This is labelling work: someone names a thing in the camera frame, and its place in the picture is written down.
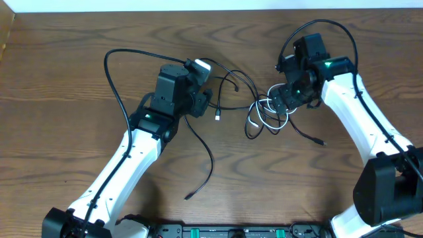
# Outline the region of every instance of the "black base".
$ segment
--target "black base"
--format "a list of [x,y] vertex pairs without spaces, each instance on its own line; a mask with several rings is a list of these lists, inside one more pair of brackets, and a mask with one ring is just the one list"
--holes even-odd
[[[183,226],[158,225],[156,235],[151,238],[332,238],[327,228],[321,225],[291,226]],[[404,238],[402,233],[380,231],[369,238]]]

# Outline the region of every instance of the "table surface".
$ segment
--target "table surface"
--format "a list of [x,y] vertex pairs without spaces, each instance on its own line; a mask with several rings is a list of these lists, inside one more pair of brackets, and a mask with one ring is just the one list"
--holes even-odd
[[[303,23],[337,20],[354,35],[360,75],[380,109],[414,145],[423,144],[423,15],[421,10],[300,10],[17,15],[0,65],[0,237],[39,237],[51,207],[65,210],[95,180],[126,129],[103,70],[112,48],[136,48],[180,59],[212,58],[247,72],[260,92],[285,81],[274,70],[286,38]],[[351,58],[349,39],[329,24],[320,32],[332,56]],[[287,54],[292,53],[289,47]],[[114,54],[109,69],[128,112],[154,91],[161,65],[138,54]],[[215,69],[214,75],[224,72]],[[209,80],[215,102],[219,81]],[[222,91],[223,106],[252,97]],[[300,108],[290,127],[255,140],[244,134],[247,112],[209,108],[188,117],[215,155],[207,186],[189,201],[210,169],[202,144],[180,123],[175,138],[148,168],[122,211],[157,221],[282,224],[324,221],[352,204],[362,161],[339,119],[327,107]],[[423,233],[421,216],[402,222]]]

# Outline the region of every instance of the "black cable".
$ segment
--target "black cable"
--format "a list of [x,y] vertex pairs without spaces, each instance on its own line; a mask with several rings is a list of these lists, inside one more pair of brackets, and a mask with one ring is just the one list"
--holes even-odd
[[310,22],[305,23],[303,26],[300,26],[294,33],[291,34],[291,36],[286,40],[284,46],[281,49],[280,57],[283,57],[284,51],[286,46],[288,45],[288,42],[302,29],[305,27],[315,24],[316,22],[326,22],[329,24],[333,24],[336,26],[339,26],[350,38],[352,46],[354,47],[354,72],[352,72],[352,83],[354,85],[354,90],[356,92],[356,97],[361,102],[363,108],[365,111],[369,114],[371,119],[375,122],[376,126],[381,130],[382,134],[387,138],[387,141],[391,142],[391,144],[399,151],[399,153],[404,157],[404,160],[411,166],[411,169],[416,173],[418,178],[423,182],[423,176],[418,170],[417,166],[414,164],[414,162],[408,157],[408,155],[405,153],[405,151],[402,149],[402,147],[394,140],[393,135],[389,134],[389,132],[383,127],[383,125],[380,123],[380,121],[376,118],[375,114],[370,110],[369,106],[365,103],[362,92],[358,89],[357,84],[357,74],[358,74],[358,51],[357,51],[357,45],[356,41],[354,40],[354,37],[352,37],[350,31],[343,26],[342,24],[335,22],[333,20],[327,20],[327,19],[317,19],[312,20]]
[[[269,96],[268,95],[265,95],[265,94],[260,94],[259,95],[259,97],[266,97],[266,98],[268,98],[269,99]],[[279,113],[278,112],[276,112],[276,116],[278,117],[277,119],[276,118],[274,118],[274,117],[272,117],[272,116],[269,116],[269,115],[267,115],[267,113],[266,113],[266,109],[265,109],[265,107],[264,107],[264,102],[260,102],[260,100],[258,101],[258,103],[261,105],[261,107],[262,107],[262,114],[264,115],[264,121],[266,121],[266,119],[267,119],[267,117],[269,117],[269,118],[271,118],[271,119],[273,119],[273,120],[275,120],[275,121],[277,121],[278,122],[278,127],[280,127],[281,125],[280,125],[280,122],[285,122],[285,120],[280,120],[280,116],[279,116]],[[272,134],[272,135],[274,135],[274,136],[276,136],[276,135],[278,135],[279,134],[279,132],[280,132],[280,129],[278,129],[278,130],[276,130],[275,132],[273,132],[273,130],[274,129],[271,129],[271,128],[269,128],[268,126],[266,126],[266,129]]]
[[[217,109],[217,105],[212,102],[209,102],[209,107]],[[224,106],[220,107],[221,110],[243,110],[248,108],[250,108],[250,106],[240,106],[240,107],[233,107],[233,108],[228,108]]]
[[199,192],[206,184],[207,182],[210,180],[210,177],[212,176],[213,173],[213,168],[214,168],[214,156],[212,151],[210,150],[210,148],[207,146],[207,144],[204,142],[204,140],[194,131],[194,129],[192,129],[190,123],[188,122],[188,120],[186,119],[186,116],[184,116],[184,120],[186,125],[188,126],[188,128],[191,130],[191,132],[200,140],[200,142],[204,145],[204,147],[206,148],[207,152],[209,153],[210,156],[210,161],[211,161],[211,169],[210,169],[210,173],[207,176],[206,180],[203,182],[203,184],[197,188],[197,190],[189,193],[188,195],[186,195],[186,197],[184,198],[184,200],[188,200],[191,197],[193,197],[193,195],[195,195],[197,192]]
[[[126,149],[124,155],[122,156],[121,160],[118,162],[118,164],[115,166],[115,168],[112,170],[112,172],[107,176],[106,180],[103,182],[103,184],[100,186],[100,188],[98,189],[97,193],[94,195],[94,198],[91,200],[90,202],[90,206],[88,207],[87,213],[85,214],[85,218],[81,227],[81,231],[79,234],[80,238],[84,237],[85,234],[85,230],[87,228],[87,224],[89,221],[89,218],[91,216],[91,212],[93,211],[94,207],[96,206],[97,200],[98,198],[100,198],[100,195],[102,193],[102,191],[104,190],[104,188],[106,187],[106,185],[108,184],[108,182],[112,179],[112,177],[114,176],[114,174],[116,173],[116,171],[120,168],[120,166],[122,165],[122,163],[125,161],[125,159],[128,157],[128,155],[130,154],[131,148],[132,148],[132,132],[131,132],[131,128],[130,128],[130,121],[128,118],[128,113],[126,112],[124,103],[122,102],[122,99],[120,99],[120,96],[113,84],[112,78],[110,77],[110,73],[108,71],[108,66],[107,66],[107,61],[108,61],[108,57],[111,53],[114,52],[131,52],[131,53],[139,53],[139,54],[145,54],[147,56],[153,56],[156,58],[161,58],[164,60],[171,60],[171,61],[175,61],[178,63],[182,63],[185,64],[185,61],[182,61],[180,59],[175,59],[175,58],[171,58],[171,57],[167,57],[167,56],[161,56],[158,54],[153,54],[153,53],[149,53],[149,52],[144,52],[141,50],[132,50],[132,49],[114,49],[114,50],[110,50],[109,52],[106,53],[105,57],[104,57],[104,72],[106,74],[107,77],[107,81],[110,85],[110,88],[112,89],[112,92],[114,94],[114,96],[116,97],[116,100],[119,103],[120,108],[122,109],[122,112],[124,114],[124,118],[126,121],[126,127],[128,130],[128,148]],[[143,97],[143,99],[141,100],[140,105],[143,106],[143,104],[146,103],[146,101],[148,100],[148,98],[150,97],[150,95],[145,95]]]
[[411,233],[409,231],[405,231],[405,230],[403,230],[399,227],[395,227],[393,225],[382,225],[382,227],[385,228],[385,229],[390,229],[391,231],[394,231],[394,232],[398,232],[398,233],[402,233],[404,235],[408,235],[409,237],[417,237],[417,238],[423,237],[423,235]]
[[324,142],[323,140],[321,140],[321,139],[319,139],[319,138],[314,138],[314,137],[311,137],[311,136],[307,135],[306,133],[304,133],[304,132],[300,131],[300,130],[298,129],[298,127],[297,127],[297,126],[293,123],[291,116],[290,116],[290,117],[288,117],[288,122],[290,122],[290,123],[291,123],[292,128],[293,128],[293,129],[294,129],[294,130],[295,130],[298,134],[300,134],[301,136],[303,136],[303,137],[305,137],[305,138],[307,138],[307,139],[309,139],[309,140],[311,140],[311,141],[313,141],[314,143],[317,143],[317,144],[319,144],[319,145],[327,145],[327,143],[326,143],[326,142]]
[[150,99],[152,96],[154,96],[154,93],[147,93],[146,95],[144,95],[144,97],[141,99],[141,102],[138,104],[136,111],[140,111],[144,107],[144,104],[147,102],[147,100]]
[[[228,68],[226,68],[224,65],[222,65],[222,64],[220,64],[220,63],[218,63],[217,61],[215,61],[215,60],[213,60],[213,59],[210,59],[210,58],[200,58],[200,60],[208,60],[208,61],[210,61],[210,62],[212,62],[212,63],[214,63],[214,64],[216,64],[216,65],[218,65],[218,66],[220,66],[220,67],[222,67],[224,70],[226,70],[227,71],[227,74],[225,75],[225,77],[224,78],[226,78],[227,76],[229,76],[229,75],[232,75],[232,76],[235,76],[237,79],[239,79],[239,80],[241,80],[245,85],[247,85],[248,86],[248,88],[250,89],[250,91],[251,91],[251,94],[252,94],[252,96],[254,97],[254,101],[256,101],[256,102],[258,102],[258,98],[259,98],[259,94],[258,94],[258,90],[257,90],[257,87],[256,87],[256,85],[254,84],[254,82],[252,81],[252,79],[245,73],[245,72],[243,72],[243,71],[241,71],[241,70],[230,70],[230,69],[228,69]],[[239,75],[237,75],[235,72],[237,72],[237,73],[240,73],[240,74],[242,74],[244,77],[246,77],[247,78],[247,80],[251,83],[251,85],[252,85],[252,87],[242,78],[242,77],[240,77]],[[221,84],[220,84],[220,86],[219,86],[219,94],[218,94],[218,97],[217,97],[217,106],[214,106],[213,104],[212,104],[212,107],[215,107],[217,110],[216,110],[216,116],[220,116],[220,109],[222,109],[221,107],[220,107],[220,92],[221,92],[221,87],[222,87],[222,84],[223,84],[223,81],[221,82]],[[236,110],[236,109],[245,109],[245,108],[249,108],[249,106],[248,107],[242,107],[242,108],[228,108],[227,110]],[[249,139],[255,139],[255,138],[257,138],[260,134],[261,134],[261,132],[263,131],[263,128],[265,127],[265,125],[263,124],[262,125],[262,127],[261,127],[261,129],[260,129],[260,131],[256,134],[256,135],[254,135],[254,136],[252,136],[252,135],[249,135],[249,133],[247,132],[247,124],[248,124],[248,117],[249,117],[249,115],[251,114],[251,110],[249,110],[249,113],[248,113],[248,115],[247,115],[247,118],[246,118],[246,120],[245,120],[245,126],[244,126],[244,131],[245,131],[245,135],[246,135],[246,137],[247,138],[249,138]]]
[[384,229],[382,226],[379,226],[378,228],[374,229],[373,231],[370,231],[369,233],[362,235],[360,238],[375,238],[375,234],[379,233],[382,230],[386,231],[386,229]]
[[233,86],[235,86],[235,92],[238,92],[239,91],[238,85],[236,83],[234,83],[232,80],[227,79],[227,78],[224,78],[224,77],[219,77],[219,76],[215,76],[213,78],[214,79],[221,79],[222,80],[221,84],[226,80],[226,81],[232,83]]
[[[259,105],[260,106],[262,106],[262,109],[258,109],[258,111],[259,111],[259,113],[260,114],[263,114],[264,115],[264,121],[266,121],[266,118],[269,118],[269,119],[271,119],[271,120],[275,120],[275,121],[277,121],[278,122],[278,125],[279,125],[279,127],[281,126],[281,124],[280,124],[280,122],[285,122],[285,120],[280,120],[280,116],[279,116],[279,114],[278,113],[276,113],[276,115],[277,115],[277,117],[278,118],[274,118],[274,117],[272,117],[272,116],[269,116],[269,115],[267,115],[267,113],[265,113],[266,111],[265,111],[265,109],[264,109],[264,105],[260,102],[259,103]],[[269,128],[268,126],[265,126],[264,124],[261,126],[261,129],[260,129],[260,131],[255,135],[255,136],[252,136],[252,135],[250,135],[250,134],[248,134],[248,132],[247,132],[247,125],[248,125],[248,119],[249,119],[249,116],[250,116],[250,114],[251,114],[251,112],[252,112],[252,110],[254,109],[256,107],[256,105],[255,104],[253,104],[252,105],[252,107],[249,109],[249,113],[247,114],[247,118],[245,119],[245,126],[244,126],[244,131],[245,131],[245,135],[246,135],[246,137],[247,138],[249,138],[249,139],[255,139],[255,138],[257,138],[260,134],[261,134],[261,132],[262,132],[262,130],[263,130],[263,128],[264,127],[266,127],[266,129],[271,133],[271,134],[273,134],[273,135],[278,135],[279,134],[279,132],[280,132],[280,129],[278,129],[278,130],[276,130],[275,132],[273,132],[273,130],[274,129],[272,129],[272,128]]]

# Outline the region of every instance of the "white cable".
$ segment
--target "white cable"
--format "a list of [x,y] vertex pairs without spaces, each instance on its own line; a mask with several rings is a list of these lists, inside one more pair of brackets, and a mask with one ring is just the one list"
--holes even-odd
[[297,110],[297,108],[295,108],[294,110],[292,110],[291,112],[288,112],[288,114],[293,114],[295,111]]
[[[269,101],[269,100],[272,100],[272,99],[260,99],[259,100],[259,102],[262,102],[262,101],[265,101],[265,100],[267,100],[267,101]],[[250,109],[249,109],[249,111],[251,110],[251,108],[252,108],[252,106],[254,105],[254,103],[256,104],[256,106],[257,106],[257,102],[253,102],[252,104],[251,104],[251,106],[250,106]],[[252,120],[251,120],[251,118],[250,118],[250,116],[249,116],[249,122],[254,126],[254,127],[256,127],[256,128],[259,128],[260,126],[257,124],[257,123],[255,123],[255,122],[253,122]]]
[[276,111],[275,111],[275,110],[267,108],[267,107],[266,107],[266,105],[264,105],[263,107],[264,107],[264,109],[266,109],[268,112],[273,113],[273,114],[276,114]]
[[[271,101],[271,100],[272,100],[272,99],[260,99],[260,100],[259,100],[259,102],[262,102],[262,101]],[[288,112],[286,113],[286,120],[285,120],[284,124],[283,124],[282,126],[280,126],[279,128],[275,128],[275,127],[273,127],[273,126],[271,126],[271,125],[269,125],[269,124],[265,123],[265,122],[264,122],[264,120],[263,120],[263,118],[262,118],[262,117],[261,117],[261,115],[260,115],[260,111],[258,110],[258,101],[253,102],[253,103],[251,104],[251,106],[250,106],[250,110],[251,110],[252,106],[254,105],[254,103],[256,104],[257,114],[258,114],[258,117],[260,118],[260,121],[262,121],[262,123],[263,123],[264,125],[266,125],[267,127],[271,128],[271,129],[273,129],[273,130],[279,130],[279,129],[282,129],[282,128],[283,128],[283,127],[287,124],[287,122],[288,122]],[[251,123],[254,127],[259,128],[259,125],[257,125],[257,123],[254,123],[253,121],[251,121],[250,116],[249,116],[249,122],[250,122],[250,123]]]
[[278,128],[275,128],[275,127],[273,127],[273,126],[271,126],[271,125],[269,125],[269,124],[267,124],[264,120],[263,120],[263,118],[261,117],[261,115],[260,115],[260,111],[258,110],[258,107],[256,106],[256,109],[257,109],[257,114],[258,114],[258,117],[260,118],[260,121],[262,121],[262,123],[264,124],[264,125],[266,125],[267,127],[269,127],[269,128],[272,128],[273,130],[279,130],[279,129],[282,129],[287,123],[288,123],[288,113],[286,113],[286,119],[285,119],[285,122],[284,122],[284,124],[282,125],[282,126],[280,126],[280,127],[278,127]]

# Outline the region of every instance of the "white wall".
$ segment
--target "white wall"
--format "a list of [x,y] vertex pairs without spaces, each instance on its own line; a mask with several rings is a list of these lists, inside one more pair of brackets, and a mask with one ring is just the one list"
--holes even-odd
[[423,7],[423,0],[4,0],[16,13]]

